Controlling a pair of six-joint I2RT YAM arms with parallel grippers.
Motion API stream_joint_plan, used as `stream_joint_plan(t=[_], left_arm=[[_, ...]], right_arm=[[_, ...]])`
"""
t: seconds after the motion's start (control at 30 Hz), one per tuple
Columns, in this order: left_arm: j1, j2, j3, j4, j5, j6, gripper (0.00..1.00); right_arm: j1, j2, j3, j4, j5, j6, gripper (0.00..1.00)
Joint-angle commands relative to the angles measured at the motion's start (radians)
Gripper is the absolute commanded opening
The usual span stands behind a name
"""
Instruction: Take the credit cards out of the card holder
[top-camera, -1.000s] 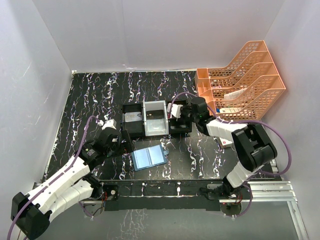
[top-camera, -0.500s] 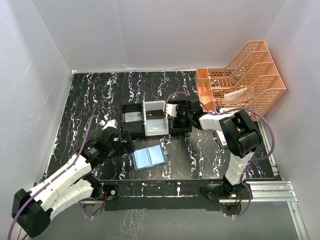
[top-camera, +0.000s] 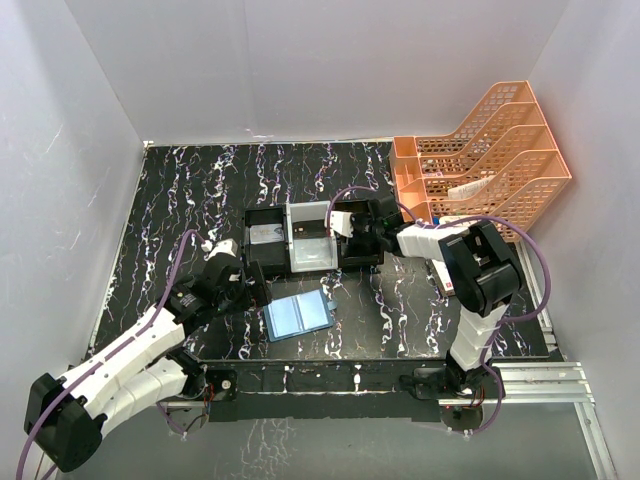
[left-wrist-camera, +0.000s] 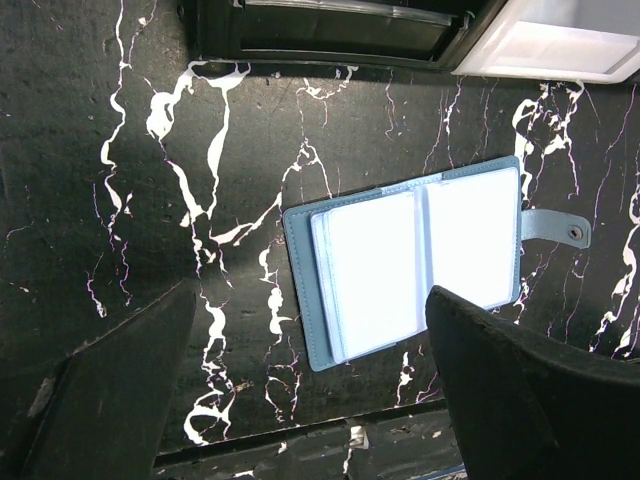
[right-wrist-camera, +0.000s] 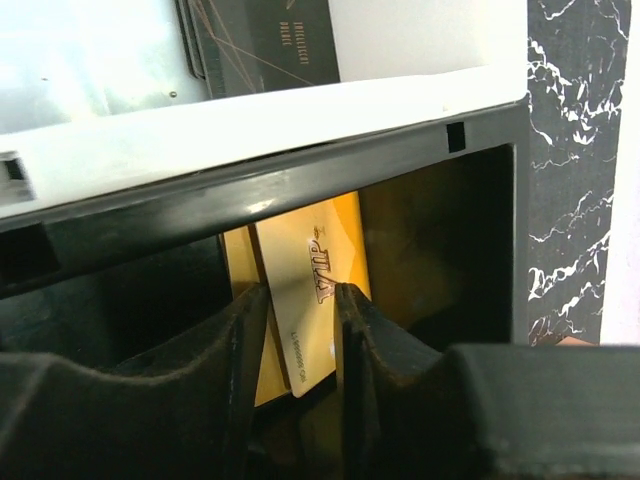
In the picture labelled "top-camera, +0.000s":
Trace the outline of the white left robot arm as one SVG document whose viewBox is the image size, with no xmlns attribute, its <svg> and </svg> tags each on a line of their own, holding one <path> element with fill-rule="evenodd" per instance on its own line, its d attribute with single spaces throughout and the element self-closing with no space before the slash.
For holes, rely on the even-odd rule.
<svg viewBox="0 0 640 480">
<path fill-rule="evenodd" d="M 202 396 L 204 364 L 185 340 L 219 317 L 272 299 L 257 261 L 214 254 L 204 270 L 173 283 L 124 334 L 94 357 L 31 386 L 24 450 L 37 445 L 62 472 L 83 465 L 117 426 L 171 397 Z"/>
</svg>

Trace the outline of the blue card holder wallet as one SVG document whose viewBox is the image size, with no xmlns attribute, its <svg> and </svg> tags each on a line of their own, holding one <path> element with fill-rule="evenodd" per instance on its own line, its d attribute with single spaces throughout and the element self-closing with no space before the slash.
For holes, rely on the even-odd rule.
<svg viewBox="0 0 640 480">
<path fill-rule="evenodd" d="M 333 326 L 336 303 L 321 290 L 273 300 L 264 308 L 271 342 L 281 341 Z"/>
</svg>

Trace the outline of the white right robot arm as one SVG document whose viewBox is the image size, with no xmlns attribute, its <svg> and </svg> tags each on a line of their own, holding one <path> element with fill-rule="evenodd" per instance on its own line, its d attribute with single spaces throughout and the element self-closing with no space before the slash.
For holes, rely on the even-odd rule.
<svg viewBox="0 0 640 480">
<path fill-rule="evenodd" d="M 416 216 L 406 220 L 405 210 L 393 197 L 369 200 L 364 213 L 329 209 L 325 224 L 362 248 L 444 264 L 460 305 L 455 338 L 441 369 L 403 375 L 400 384 L 416 398 L 469 396 L 496 373 L 489 365 L 491 343 L 524 274 L 491 221 L 431 225 Z"/>
</svg>

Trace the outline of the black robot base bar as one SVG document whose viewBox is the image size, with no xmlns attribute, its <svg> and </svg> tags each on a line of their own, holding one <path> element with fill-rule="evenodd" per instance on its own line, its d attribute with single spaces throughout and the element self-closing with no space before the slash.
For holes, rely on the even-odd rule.
<svg viewBox="0 0 640 480">
<path fill-rule="evenodd" d="M 486 406 L 498 397 L 487 375 L 468 393 L 449 389 L 439 360 L 209 361 L 185 398 L 165 401 L 178 418 L 409 419 L 439 422 L 444 409 Z"/>
</svg>

